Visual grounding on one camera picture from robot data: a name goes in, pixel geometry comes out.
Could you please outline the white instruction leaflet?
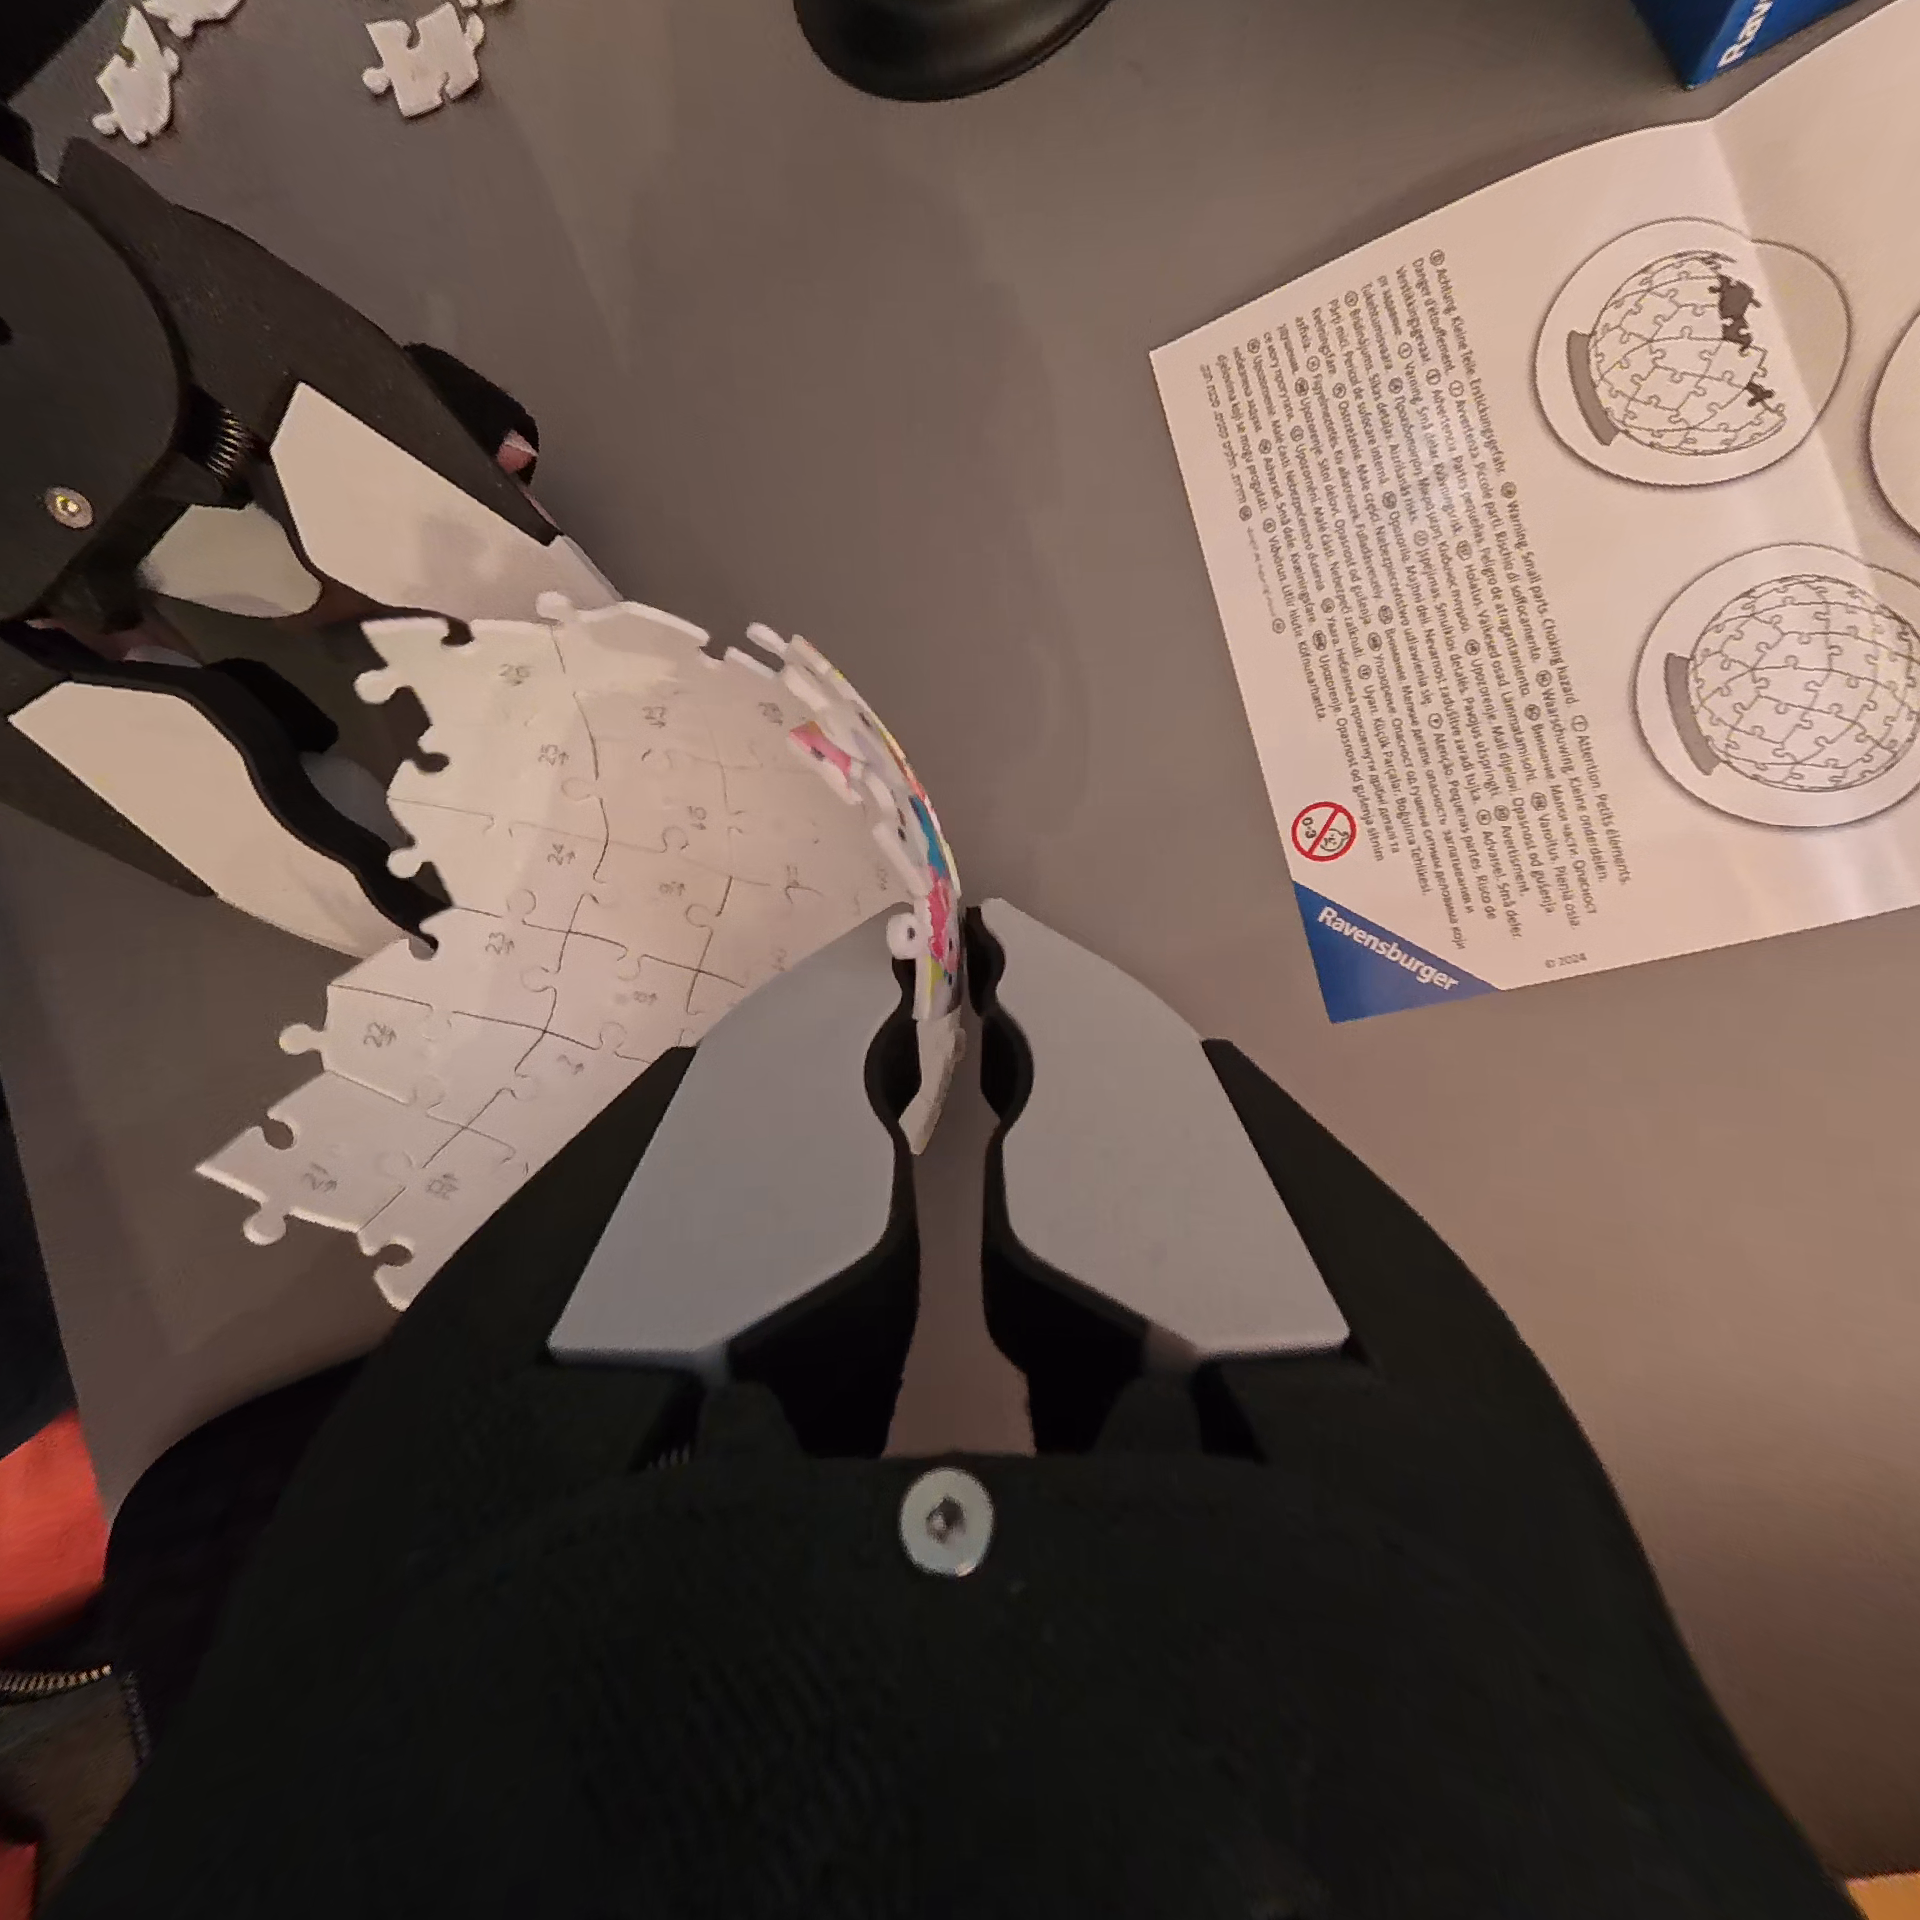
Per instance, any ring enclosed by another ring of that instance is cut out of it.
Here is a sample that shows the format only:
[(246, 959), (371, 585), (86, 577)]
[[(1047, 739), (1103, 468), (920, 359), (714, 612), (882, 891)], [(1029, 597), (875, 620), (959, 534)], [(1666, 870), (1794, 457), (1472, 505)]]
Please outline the white instruction leaflet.
[(1155, 350), (1327, 1019), (1918, 903), (1918, 5)]

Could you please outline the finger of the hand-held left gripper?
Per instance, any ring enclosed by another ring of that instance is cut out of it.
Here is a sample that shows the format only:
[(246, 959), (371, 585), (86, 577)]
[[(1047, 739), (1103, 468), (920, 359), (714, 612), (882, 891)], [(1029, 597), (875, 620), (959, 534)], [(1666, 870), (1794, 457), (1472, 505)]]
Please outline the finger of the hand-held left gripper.
[(384, 607), (530, 620), (554, 597), (611, 607), (618, 587), (560, 532), (523, 532), (336, 399), (300, 384), (272, 465), (304, 556)]
[(5, 660), (5, 803), (254, 921), (351, 958), (447, 900), (394, 870), (386, 790), (334, 717), (255, 660)]

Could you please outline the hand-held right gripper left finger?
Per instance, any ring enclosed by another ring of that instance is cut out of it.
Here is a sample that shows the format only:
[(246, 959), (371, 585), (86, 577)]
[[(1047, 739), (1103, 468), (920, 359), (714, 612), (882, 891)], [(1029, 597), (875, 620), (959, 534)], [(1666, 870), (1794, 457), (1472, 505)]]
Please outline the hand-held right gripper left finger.
[(692, 1049), (554, 1360), (762, 1385), (805, 1452), (885, 1452), (920, 1309), (920, 1049), (887, 932), (866, 919)]

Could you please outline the black jacket with orange lining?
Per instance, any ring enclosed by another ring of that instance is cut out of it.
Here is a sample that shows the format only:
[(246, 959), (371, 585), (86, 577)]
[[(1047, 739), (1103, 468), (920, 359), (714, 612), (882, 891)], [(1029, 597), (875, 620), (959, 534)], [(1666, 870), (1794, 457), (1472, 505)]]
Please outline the black jacket with orange lining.
[(107, 1521), (75, 1413), (3, 1462), (3, 1915), (35, 1915), (128, 1792), (139, 1735), (102, 1616)]

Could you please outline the half built puzzle ball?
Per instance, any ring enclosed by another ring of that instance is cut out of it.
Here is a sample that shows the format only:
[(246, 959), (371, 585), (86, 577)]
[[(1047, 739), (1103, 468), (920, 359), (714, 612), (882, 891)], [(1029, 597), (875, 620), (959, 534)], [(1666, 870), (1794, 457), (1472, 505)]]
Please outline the half built puzzle ball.
[(880, 917), (915, 971), (920, 1155), (962, 1041), (962, 880), (890, 727), (802, 635), (723, 655), (659, 607), (394, 615), (363, 704), (419, 697), (388, 803), (447, 907), (278, 1035), (320, 1071), (198, 1165), (254, 1246), (357, 1241), (394, 1309), (563, 1144), (756, 987)]

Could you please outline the pile of white puzzle pieces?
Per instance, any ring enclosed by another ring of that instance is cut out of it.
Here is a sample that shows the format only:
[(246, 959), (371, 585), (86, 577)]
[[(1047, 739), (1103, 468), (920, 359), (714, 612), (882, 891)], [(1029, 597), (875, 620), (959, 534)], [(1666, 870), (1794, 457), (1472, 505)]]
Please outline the pile of white puzzle pieces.
[[(124, 5), (107, 62), (94, 78), (98, 91), (88, 128), (134, 149), (170, 129), (182, 49), (194, 36), (224, 28), (245, 1)], [(498, 1), (444, 1), (414, 16), (372, 16), (363, 23), (371, 64), (360, 73), (372, 99), (386, 99), (403, 119), (437, 112), (483, 84), (483, 45)]]

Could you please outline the black round ball stand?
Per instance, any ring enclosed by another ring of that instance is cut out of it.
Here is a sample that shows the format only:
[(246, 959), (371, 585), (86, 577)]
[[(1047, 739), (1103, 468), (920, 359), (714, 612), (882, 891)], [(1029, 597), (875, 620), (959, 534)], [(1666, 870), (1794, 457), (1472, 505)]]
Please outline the black round ball stand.
[(796, 1), (808, 49), (852, 88), (931, 104), (1056, 57), (1107, 1)]

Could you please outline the person's dark blue shirt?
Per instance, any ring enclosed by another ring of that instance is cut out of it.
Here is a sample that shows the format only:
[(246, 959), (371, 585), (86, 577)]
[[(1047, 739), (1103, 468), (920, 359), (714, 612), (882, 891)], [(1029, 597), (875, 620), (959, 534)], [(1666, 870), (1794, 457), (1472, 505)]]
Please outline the person's dark blue shirt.
[(3, 1455), (75, 1406), (10, 1100), (3, 1097)]

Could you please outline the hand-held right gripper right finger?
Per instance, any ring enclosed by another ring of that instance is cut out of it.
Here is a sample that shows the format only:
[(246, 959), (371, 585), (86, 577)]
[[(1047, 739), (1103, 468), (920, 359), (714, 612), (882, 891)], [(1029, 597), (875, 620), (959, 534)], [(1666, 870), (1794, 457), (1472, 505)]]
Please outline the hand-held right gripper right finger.
[(994, 1132), (980, 1295), (1043, 1453), (1138, 1377), (1340, 1352), (1348, 1318), (1197, 1031), (1006, 900), (967, 913)]

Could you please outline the colourful puzzle box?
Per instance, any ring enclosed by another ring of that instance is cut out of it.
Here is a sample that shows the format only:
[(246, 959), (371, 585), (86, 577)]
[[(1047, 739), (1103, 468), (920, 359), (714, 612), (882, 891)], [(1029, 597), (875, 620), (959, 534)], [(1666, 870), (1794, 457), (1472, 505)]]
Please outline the colourful puzzle box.
[(1701, 88), (1850, 1), (1655, 1), (1630, 5), (1682, 88)]

